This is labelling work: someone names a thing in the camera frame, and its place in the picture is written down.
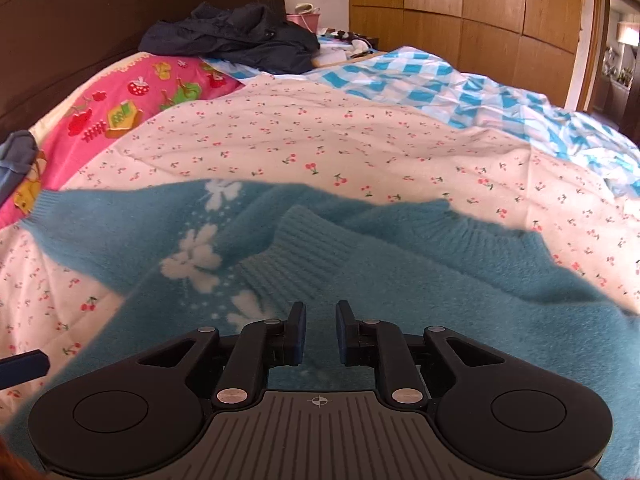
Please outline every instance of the pink basket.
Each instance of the pink basket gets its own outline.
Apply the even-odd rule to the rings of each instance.
[[[287,14],[287,21],[297,23],[314,34],[318,33],[319,20],[320,14]]]

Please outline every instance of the headboard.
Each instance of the headboard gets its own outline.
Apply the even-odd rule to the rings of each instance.
[[[284,0],[0,0],[0,142],[133,54],[156,20],[185,18],[202,1],[260,2],[284,16]]]

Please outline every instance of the blue and white checkered blanket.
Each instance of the blue and white checkered blanket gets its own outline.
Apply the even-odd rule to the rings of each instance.
[[[260,73],[225,61],[207,62],[238,79]],[[553,106],[542,94],[460,73],[433,54],[405,46],[303,77],[372,101],[413,106],[456,128],[505,131],[589,168],[616,196],[640,197],[640,150],[625,136],[586,114]]]

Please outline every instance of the white crosshair logo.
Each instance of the white crosshair logo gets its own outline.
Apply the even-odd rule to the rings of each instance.
[[[309,402],[311,402],[313,405],[319,408],[320,406],[324,406],[326,403],[331,401],[325,397],[317,396],[311,399]]]

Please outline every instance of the metal screw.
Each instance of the metal screw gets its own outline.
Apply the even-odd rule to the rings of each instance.
[[[422,393],[413,388],[400,388],[391,394],[395,402],[400,404],[415,404],[422,400]]]
[[[220,390],[216,397],[225,404],[237,404],[246,400],[248,396],[248,393],[240,388],[226,388],[225,390]]]

